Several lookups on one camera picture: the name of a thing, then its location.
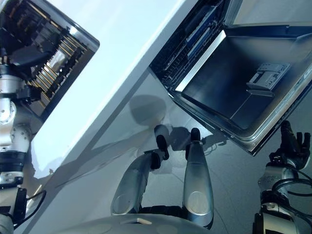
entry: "black cable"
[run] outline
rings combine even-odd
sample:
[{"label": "black cable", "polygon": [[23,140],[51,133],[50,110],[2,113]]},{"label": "black cable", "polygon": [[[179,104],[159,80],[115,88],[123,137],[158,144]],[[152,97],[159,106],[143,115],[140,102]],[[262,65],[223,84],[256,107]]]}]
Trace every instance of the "black cable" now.
[{"label": "black cable", "polygon": [[33,199],[37,196],[39,196],[40,194],[42,194],[42,197],[40,199],[40,202],[38,203],[38,206],[35,208],[35,210],[30,214],[28,215],[25,219],[23,219],[21,222],[17,223],[15,226],[14,226],[14,230],[16,228],[18,228],[20,225],[22,225],[25,221],[29,220],[40,208],[40,206],[42,205],[43,203],[43,200],[45,199],[45,196],[47,194],[47,192],[45,190],[41,191],[40,193],[36,194],[36,195],[33,195],[31,197],[29,197],[27,200],[30,200],[30,199]]},{"label": "black cable", "polygon": [[[309,177],[307,174],[305,174],[304,172],[292,167],[292,166],[287,166],[287,165],[283,165],[283,167],[289,169],[289,170],[292,170],[292,171],[295,171],[297,173],[300,173],[301,175],[303,175],[305,178],[307,178],[308,180],[311,181],[312,183],[312,178]],[[300,193],[294,193],[294,192],[291,192],[291,191],[288,191],[289,194],[291,195],[294,195],[294,196],[303,196],[303,197],[309,197],[309,196],[312,196],[312,194],[300,194]]]},{"label": "black cable", "polygon": [[39,196],[40,194],[43,194],[44,192],[46,192],[46,191],[43,190],[43,191],[41,191],[40,193],[37,193],[37,194],[35,194],[35,195],[33,195],[33,196],[30,196],[29,198],[27,198],[27,201],[29,201],[29,200],[31,200],[31,199],[33,199],[33,198]]},{"label": "black cable", "polygon": [[288,193],[294,196],[305,196],[305,197],[312,196],[312,194],[299,194],[299,193],[294,193],[292,191],[288,191]]},{"label": "black cable", "polygon": [[303,175],[305,178],[309,179],[310,181],[312,181],[312,178],[310,176],[308,176],[307,174],[305,174],[304,172],[292,167],[292,166],[287,166],[287,165],[283,165],[283,167],[289,169],[289,170],[292,170],[292,171],[295,171],[295,172],[298,172],[300,173],[301,175]]}]

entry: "stainless steel panel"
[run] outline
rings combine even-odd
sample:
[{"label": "stainless steel panel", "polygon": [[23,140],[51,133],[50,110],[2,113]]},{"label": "stainless steel panel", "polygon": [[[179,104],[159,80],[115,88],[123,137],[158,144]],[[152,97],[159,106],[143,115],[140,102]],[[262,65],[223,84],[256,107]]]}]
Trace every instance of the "stainless steel panel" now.
[{"label": "stainless steel panel", "polygon": [[[197,62],[197,72],[187,77],[187,85],[171,95],[201,122],[254,152],[312,80],[312,34],[306,33],[307,28],[302,28],[302,35],[300,28],[292,30],[297,35],[254,36],[225,30],[227,37],[204,63]],[[246,83],[266,62],[291,66],[270,95],[248,92]]]}]

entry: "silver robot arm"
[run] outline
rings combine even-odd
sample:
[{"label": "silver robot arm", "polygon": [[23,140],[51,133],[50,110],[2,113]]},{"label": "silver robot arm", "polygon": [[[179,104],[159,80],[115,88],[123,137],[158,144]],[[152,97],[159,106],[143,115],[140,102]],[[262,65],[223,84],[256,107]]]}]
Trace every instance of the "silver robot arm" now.
[{"label": "silver robot arm", "polygon": [[210,229],[214,217],[213,192],[202,142],[200,141],[200,132],[195,128],[191,131],[191,143],[186,150],[187,166],[184,179],[183,207],[153,206],[142,208],[141,202],[149,172],[158,169],[162,160],[169,158],[164,137],[159,135],[156,141],[159,149],[145,152],[126,170],[115,193],[111,205],[111,214],[171,215]]},{"label": "silver robot arm", "polygon": [[214,220],[214,197],[209,170],[197,128],[191,131],[191,144],[186,150],[183,209],[186,218],[211,228]]},{"label": "silver robot arm", "polygon": [[[25,56],[28,49],[35,55],[33,58]],[[25,81],[31,77],[24,71],[30,74],[30,67],[45,60],[49,54],[33,46],[21,50],[8,56],[1,48],[0,55],[1,234],[12,234],[13,229],[25,221],[27,190],[20,185],[23,183],[24,161],[32,140],[31,121],[34,116],[26,105],[39,100],[41,90],[26,84]]]}]

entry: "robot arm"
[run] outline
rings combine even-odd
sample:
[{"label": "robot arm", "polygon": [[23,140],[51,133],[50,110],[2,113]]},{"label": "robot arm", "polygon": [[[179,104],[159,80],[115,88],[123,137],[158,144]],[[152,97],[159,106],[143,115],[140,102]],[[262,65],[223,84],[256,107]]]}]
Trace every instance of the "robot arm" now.
[{"label": "robot arm", "polygon": [[0,233],[12,234],[25,220],[27,198],[23,183],[23,166],[32,138],[29,109],[25,104],[40,99],[41,90],[27,85],[30,67],[47,58],[34,46],[6,55],[0,53]]},{"label": "robot arm", "polygon": [[305,133],[302,143],[302,134],[298,133],[296,139],[288,121],[282,123],[281,134],[281,147],[270,154],[270,163],[258,182],[261,189],[261,209],[255,215],[253,234],[298,234],[294,215],[310,223],[303,214],[290,206],[288,193],[294,194],[289,191],[290,184],[307,182],[298,179],[298,173],[302,173],[300,170],[309,162],[311,135]]}]

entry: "cable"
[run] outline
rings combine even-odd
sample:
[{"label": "cable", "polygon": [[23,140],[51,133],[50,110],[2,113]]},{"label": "cable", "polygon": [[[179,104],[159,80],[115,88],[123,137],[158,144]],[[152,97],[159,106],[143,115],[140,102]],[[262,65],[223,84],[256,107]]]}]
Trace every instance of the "cable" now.
[{"label": "cable", "polygon": [[[292,167],[292,166],[287,166],[287,165],[284,165],[283,167],[289,169],[289,170],[292,170],[292,171],[295,171],[297,173],[300,173],[301,175],[303,175],[305,178],[307,178],[310,182],[311,182],[311,186],[312,186],[312,178],[309,177],[307,174],[305,174],[304,172]],[[291,191],[288,191],[289,194],[291,195],[294,195],[294,196],[303,196],[303,197],[309,197],[309,196],[312,196],[312,193],[311,194],[300,194],[300,193],[294,193],[294,192],[291,192]]]},{"label": "cable", "polygon": [[35,197],[39,196],[39,195],[42,194],[42,193],[46,193],[46,191],[43,190],[43,191],[41,191],[40,193],[37,193],[37,194],[35,194],[35,195],[33,195],[33,196],[30,196],[29,198],[27,198],[27,201],[29,201],[29,200],[31,200],[31,199],[34,199]]},{"label": "cable", "polygon": [[[304,173],[301,173],[301,174],[304,175],[308,179],[297,179],[297,178],[282,179],[273,185],[272,191],[277,193],[277,191],[280,188],[285,187],[287,185],[291,185],[291,184],[307,184],[307,185],[312,186],[312,179]],[[292,194],[292,195],[296,195],[296,196],[312,196],[312,194],[299,194],[299,193],[294,193],[294,192],[290,192],[290,191],[288,191],[288,193]],[[312,222],[310,220],[312,218],[312,214],[303,213],[303,212],[295,209],[294,207],[292,207],[290,205],[282,205],[282,204],[279,204],[279,205],[282,208],[284,208],[285,210],[292,212],[295,216],[297,216],[297,217],[301,218],[302,220],[304,220],[305,222],[307,222],[311,228],[311,234],[312,234]]]},{"label": "cable", "polygon": [[310,176],[308,176],[307,174],[305,174],[304,172],[294,168],[294,167],[291,167],[291,166],[287,166],[287,165],[283,165],[283,167],[289,169],[289,170],[292,170],[292,171],[295,171],[295,172],[298,172],[300,173],[301,175],[303,175],[305,178],[309,179],[310,181],[312,181],[312,178]]},{"label": "cable", "polygon": [[312,196],[312,194],[299,194],[299,193],[294,193],[291,191],[288,191],[288,193],[294,196],[305,196],[305,197]]},{"label": "cable", "polygon": [[16,228],[18,228],[20,225],[22,225],[25,221],[29,220],[29,219],[39,210],[40,206],[41,206],[42,203],[43,203],[43,200],[45,199],[45,196],[46,196],[47,192],[46,192],[45,190],[43,190],[43,191],[41,191],[40,193],[37,193],[36,195],[33,195],[33,196],[27,198],[27,200],[30,200],[30,199],[33,199],[33,198],[39,196],[40,194],[42,194],[42,197],[41,197],[41,199],[40,199],[40,202],[38,203],[38,206],[35,208],[35,210],[34,210],[30,215],[28,215],[26,218],[24,218],[21,222],[17,223],[17,224],[14,226],[14,230],[15,230]]}]

